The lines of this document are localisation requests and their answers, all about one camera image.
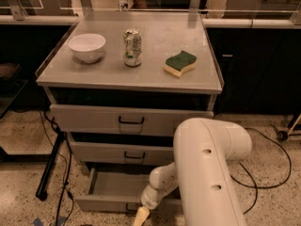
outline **white bowl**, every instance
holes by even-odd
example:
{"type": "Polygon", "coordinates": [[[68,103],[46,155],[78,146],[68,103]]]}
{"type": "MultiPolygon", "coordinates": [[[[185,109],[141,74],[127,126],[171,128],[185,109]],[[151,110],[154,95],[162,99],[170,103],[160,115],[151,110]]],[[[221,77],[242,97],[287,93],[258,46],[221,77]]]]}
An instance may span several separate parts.
{"type": "Polygon", "coordinates": [[[76,57],[90,64],[104,55],[105,38],[99,34],[81,34],[70,39],[68,45],[76,57]]]}

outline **terrazzo floor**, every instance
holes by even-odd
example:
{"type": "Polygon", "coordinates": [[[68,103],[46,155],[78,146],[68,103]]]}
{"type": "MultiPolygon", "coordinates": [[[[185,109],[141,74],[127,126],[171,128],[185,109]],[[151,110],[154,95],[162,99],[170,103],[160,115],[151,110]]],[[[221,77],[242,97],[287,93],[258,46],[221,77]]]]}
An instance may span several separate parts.
{"type": "MultiPolygon", "coordinates": [[[[217,120],[234,121],[244,127],[254,128],[277,141],[273,123],[279,129],[285,129],[290,116],[263,115],[217,115],[217,120]]],[[[49,153],[55,142],[55,133],[43,113],[28,111],[17,113],[9,111],[0,120],[0,145],[7,153],[49,153]]],[[[252,153],[242,163],[253,175],[258,186],[272,186],[283,182],[290,173],[290,162],[281,148],[262,137],[257,131],[248,130],[252,137],[252,153]]],[[[289,137],[281,142],[292,161],[290,178],[282,186],[259,190],[255,206],[245,214],[249,226],[301,225],[301,138],[289,137]]],[[[47,186],[48,197],[42,202],[36,191],[43,174],[45,164],[8,165],[0,164],[0,225],[35,225],[50,226],[55,224],[56,208],[62,188],[65,156],[68,148],[64,142],[60,155],[47,186]]],[[[239,163],[229,163],[230,173],[237,180],[251,184],[239,163]]],[[[82,165],[74,158],[71,161],[71,174],[67,189],[72,195],[84,195],[88,176],[82,173],[82,165]]],[[[255,199],[255,189],[234,183],[241,206],[246,211],[255,199]]],[[[71,211],[72,203],[64,195],[59,216],[64,219],[71,211]]],[[[65,225],[132,225],[133,215],[83,212],[75,203],[65,225]]],[[[151,215],[144,224],[147,225],[184,225],[182,216],[151,215]]]]}

